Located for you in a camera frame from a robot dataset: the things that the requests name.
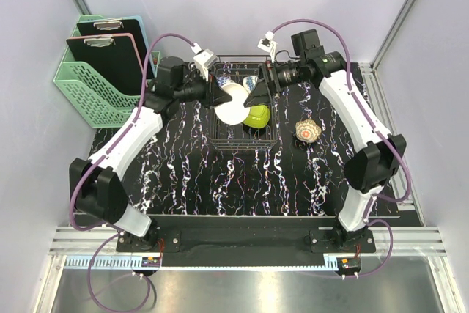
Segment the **blue white patterned bowl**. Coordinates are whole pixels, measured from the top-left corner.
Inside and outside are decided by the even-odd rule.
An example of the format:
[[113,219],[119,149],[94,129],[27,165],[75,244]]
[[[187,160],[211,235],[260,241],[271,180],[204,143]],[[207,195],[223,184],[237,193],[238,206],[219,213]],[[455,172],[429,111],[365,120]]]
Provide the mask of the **blue white patterned bowl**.
[[259,80],[258,76],[246,76],[243,79],[243,87],[248,91],[252,92]]

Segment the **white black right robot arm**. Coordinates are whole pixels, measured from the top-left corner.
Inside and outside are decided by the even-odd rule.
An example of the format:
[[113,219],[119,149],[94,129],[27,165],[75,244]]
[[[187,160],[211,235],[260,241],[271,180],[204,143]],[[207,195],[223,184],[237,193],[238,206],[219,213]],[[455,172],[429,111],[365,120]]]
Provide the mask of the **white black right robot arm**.
[[262,63],[259,80],[244,105],[267,104],[288,86],[308,82],[314,86],[339,115],[355,148],[344,165],[348,190],[344,206],[326,238],[340,251],[350,251],[364,238],[369,212],[375,199],[398,172],[407,147],[403,135],[394,135],[376,117],[357,90],[347,55],[327,53],[316,30],[291,36],[296,60],[276,61],[274,34],[267,33],[258,46],[270,52]]

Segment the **red orange patterned bowl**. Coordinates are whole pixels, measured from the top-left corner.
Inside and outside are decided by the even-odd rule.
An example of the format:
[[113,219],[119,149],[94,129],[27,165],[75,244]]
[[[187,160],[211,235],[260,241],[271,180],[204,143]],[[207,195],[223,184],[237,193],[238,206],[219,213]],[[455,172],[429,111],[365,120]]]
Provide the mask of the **red orange patterned bowl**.
[[230,79],[228,77],[224,77],[224,76],[219,76],[219,77],[216,78],[216,82],[217,82],[217,85],[220,88],[224,88],[228,84],[232,83],[232,79]]

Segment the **white top bowl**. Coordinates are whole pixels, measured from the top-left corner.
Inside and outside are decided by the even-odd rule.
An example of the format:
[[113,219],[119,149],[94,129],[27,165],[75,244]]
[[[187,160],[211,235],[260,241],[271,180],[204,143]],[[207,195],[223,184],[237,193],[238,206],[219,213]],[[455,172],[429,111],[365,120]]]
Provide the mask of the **white top bowl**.
[[270,121],[270,109],[265,105],[252,106],[248,116],[244,119],[243,124],[256,129],[262,129],[267,126]]

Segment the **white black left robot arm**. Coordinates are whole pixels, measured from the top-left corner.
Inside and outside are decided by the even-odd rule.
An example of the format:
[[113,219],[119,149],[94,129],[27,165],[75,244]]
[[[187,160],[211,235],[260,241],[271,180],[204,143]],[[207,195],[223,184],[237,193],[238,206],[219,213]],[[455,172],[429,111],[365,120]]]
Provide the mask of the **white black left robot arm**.
[[130,203],[122,185],[129,165],[144,145],[178,112],[180,104],[198,101],[206,108],[228,103],[231,97],[217,85],[210,72],[217,56],[200,55],[189,65],[181,58],[161,59],[158,74],[144,91],[124,125],[86,160],[76,158],[69,168],[70,210],[77,210],[133,236],[142,251],[158,244],[157,224]]

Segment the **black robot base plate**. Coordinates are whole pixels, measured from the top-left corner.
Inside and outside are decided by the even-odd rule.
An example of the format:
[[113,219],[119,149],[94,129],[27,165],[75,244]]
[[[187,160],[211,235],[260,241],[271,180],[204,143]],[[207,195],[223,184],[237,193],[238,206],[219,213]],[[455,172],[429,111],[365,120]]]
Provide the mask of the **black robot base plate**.
[[352,242],[338,244],[333,217],[169,216],[153,215],[161,246],[119,237],[118,252],[163,251],[163,268],[216,270],[324,265],[324,255],[373,254],[374,237],[364,230]]

